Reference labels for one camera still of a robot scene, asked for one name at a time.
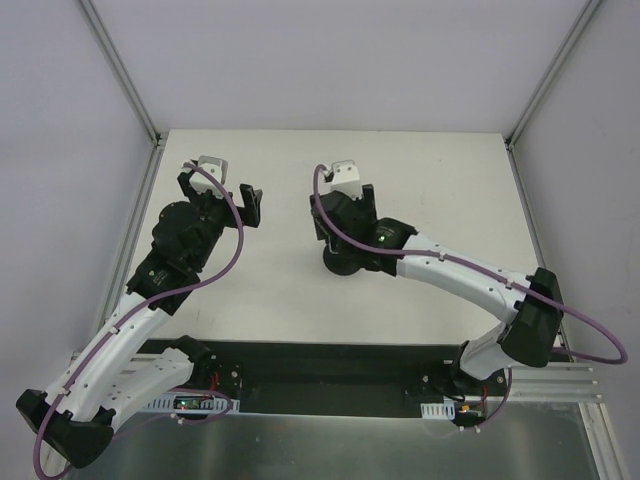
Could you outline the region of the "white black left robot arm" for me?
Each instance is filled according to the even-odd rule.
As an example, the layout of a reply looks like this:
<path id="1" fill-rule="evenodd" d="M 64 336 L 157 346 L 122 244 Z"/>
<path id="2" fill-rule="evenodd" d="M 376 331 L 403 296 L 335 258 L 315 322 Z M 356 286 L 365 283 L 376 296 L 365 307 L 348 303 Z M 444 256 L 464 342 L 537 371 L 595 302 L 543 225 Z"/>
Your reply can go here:
<path id="1" fill-rule="evenodd" d="M 214 276 L 199 275 L 227 228 L 243 233 L 261 221 L 263 193 L 239 187 L 237 206 L 224 178 L 185 164 L 178 176 L 184 200 L 166 205 L 152 230 L 151 250 L 128 281 L 108 321 L 76 360 L 44 390 L 25 390 L 16 407 L 36 435 L 33 466 L 46 478 L 41 449 L 48 445 L 69 469 L 95 461 L 118 430 L 158 396 L 175 388 L 205 388 L 215 377 L 210 350 L 183 336 L 151 365 L 127 380 L 118 376 L 139 348 L 196 289 L 223 278 L 235 266 L 243 236 L 229 262 Z"/>

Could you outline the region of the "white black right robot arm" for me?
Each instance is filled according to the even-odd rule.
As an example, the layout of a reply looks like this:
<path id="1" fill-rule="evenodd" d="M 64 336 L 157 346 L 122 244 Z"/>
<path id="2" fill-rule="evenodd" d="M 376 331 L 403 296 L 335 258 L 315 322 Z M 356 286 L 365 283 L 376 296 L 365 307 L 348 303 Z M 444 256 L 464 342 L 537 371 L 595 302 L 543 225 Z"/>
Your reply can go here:
<path id="1" fill-rule="evenodd" d="M 544 268 L 532 275 L 479 265 L 439 247 L 413 226 L 377 218 L 374 189 L 359 199 L 332 191 L 313 193 L 311 214 L 324 242 L 326 268 L 339 276 L 361 270 L 427 283 L 493 315 L 497 326 L 461 344 L 444 376 L 461 394 L 473 394 L 494 373 L 513 365 L 544 368 L 563 314 L 557 277 Z"/>

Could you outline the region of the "black phone stand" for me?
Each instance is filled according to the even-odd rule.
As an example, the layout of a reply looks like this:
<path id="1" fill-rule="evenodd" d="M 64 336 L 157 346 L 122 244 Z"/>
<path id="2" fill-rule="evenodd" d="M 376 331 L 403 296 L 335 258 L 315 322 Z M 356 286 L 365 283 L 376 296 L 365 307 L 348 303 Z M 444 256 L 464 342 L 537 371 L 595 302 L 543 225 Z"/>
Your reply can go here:
<path id="1" fill-rule="evenodd" d="M 338 276 L 351 276 L 365 268 L 368 253 L 344 241 L 329 240 L 323 250 L 325 267 Z"/>

